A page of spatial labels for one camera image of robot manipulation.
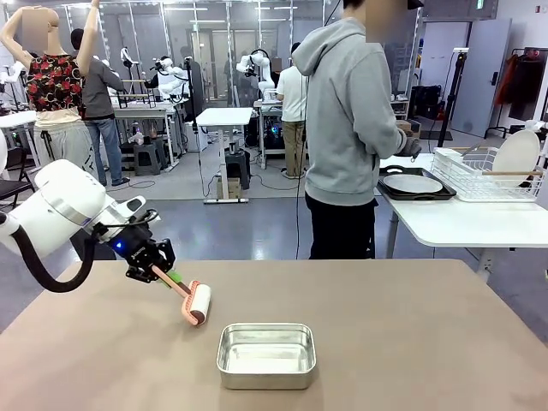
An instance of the black glove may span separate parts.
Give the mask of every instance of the black glove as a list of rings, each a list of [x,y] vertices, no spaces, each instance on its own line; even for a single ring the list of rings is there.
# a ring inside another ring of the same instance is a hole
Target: black glove
[[[417,158],[420,152],[422,152],[422,147],[420,146],[419,141],[417,139],[412,139],[408,137],[408,140],[406,141],[405,146],[396,155],[398,157]]]

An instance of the metal tray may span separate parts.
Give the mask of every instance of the metal tray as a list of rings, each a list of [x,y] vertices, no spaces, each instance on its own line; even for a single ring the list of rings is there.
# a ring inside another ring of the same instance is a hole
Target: metal tray
[[[404,191],[396,190],[384,184],[383,179],[386,176],[390,176],[393,174],[401,174],[401,173],[432,178],[433,180],[440,182],[442,186],[444,187],[437,193],[413,194],[413,193],[406,193]],[[443,200],[450,200],[456,196],[456,191],[453,188],[445,184],[442,180],[440,180],[430,171],[427,171],[425,169],[408,168],[408,167],[402,167],[400,165],[391,165],[389,167],[380,169],[378,175],[380,178],[378,179],[377,188],[383,193],[385,193],[386,195],[388,195],[393,200],[401,200],[401,201],[434,201],[434,200],[440,201],[442,200],[443,201]]]
[[[304,390],[315,367],[313,335],[303,324],[239,323],[221,334],[217,368],[230,390]]]

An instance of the stainless steel container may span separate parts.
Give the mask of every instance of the stainless steel container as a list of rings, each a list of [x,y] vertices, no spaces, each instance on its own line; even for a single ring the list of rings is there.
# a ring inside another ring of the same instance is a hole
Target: stainless steel container
[[[217,367],[231,390],[304,390],[316,367],[312,332],[303,324],[229,325],[221,334]]]

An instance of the blue-gray epoxy floor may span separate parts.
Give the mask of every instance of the blue-gray epoxy floor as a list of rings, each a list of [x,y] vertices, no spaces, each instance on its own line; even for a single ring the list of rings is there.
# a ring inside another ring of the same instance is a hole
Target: blue-gray epoxy floor
[[[384,257],[390,208],[378,199],[377,256]],[[249,204],[204,205],[199,200],[157,200],[162,221],[152,227],[156,239],[170,238],[178,259],[294,259],[297,234],[295,199],[256,199]],[[308,258],[312,241],[310,215],[299,201],[300,259]],[[398,230],[395,258],[461,259],[474,270],[476,260],[463,248],[433,248],[419,244],[405,229]],[[53,273],[61,273],[77,257],[69,244],[45,259]],[[0,247],[0,331],[42,291],[23,261]],[[533,332],[548,342],[548,267],[546,250],[500,250],[489,285],[523,319]]]

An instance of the sleeveless top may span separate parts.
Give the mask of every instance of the sleeveless top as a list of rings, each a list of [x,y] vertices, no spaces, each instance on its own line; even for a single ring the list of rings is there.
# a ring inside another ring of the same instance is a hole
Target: sleeveless top
[[[76,57],[65,54],[33,58],[27,93],[38,112],[81,107],[82,78]]]

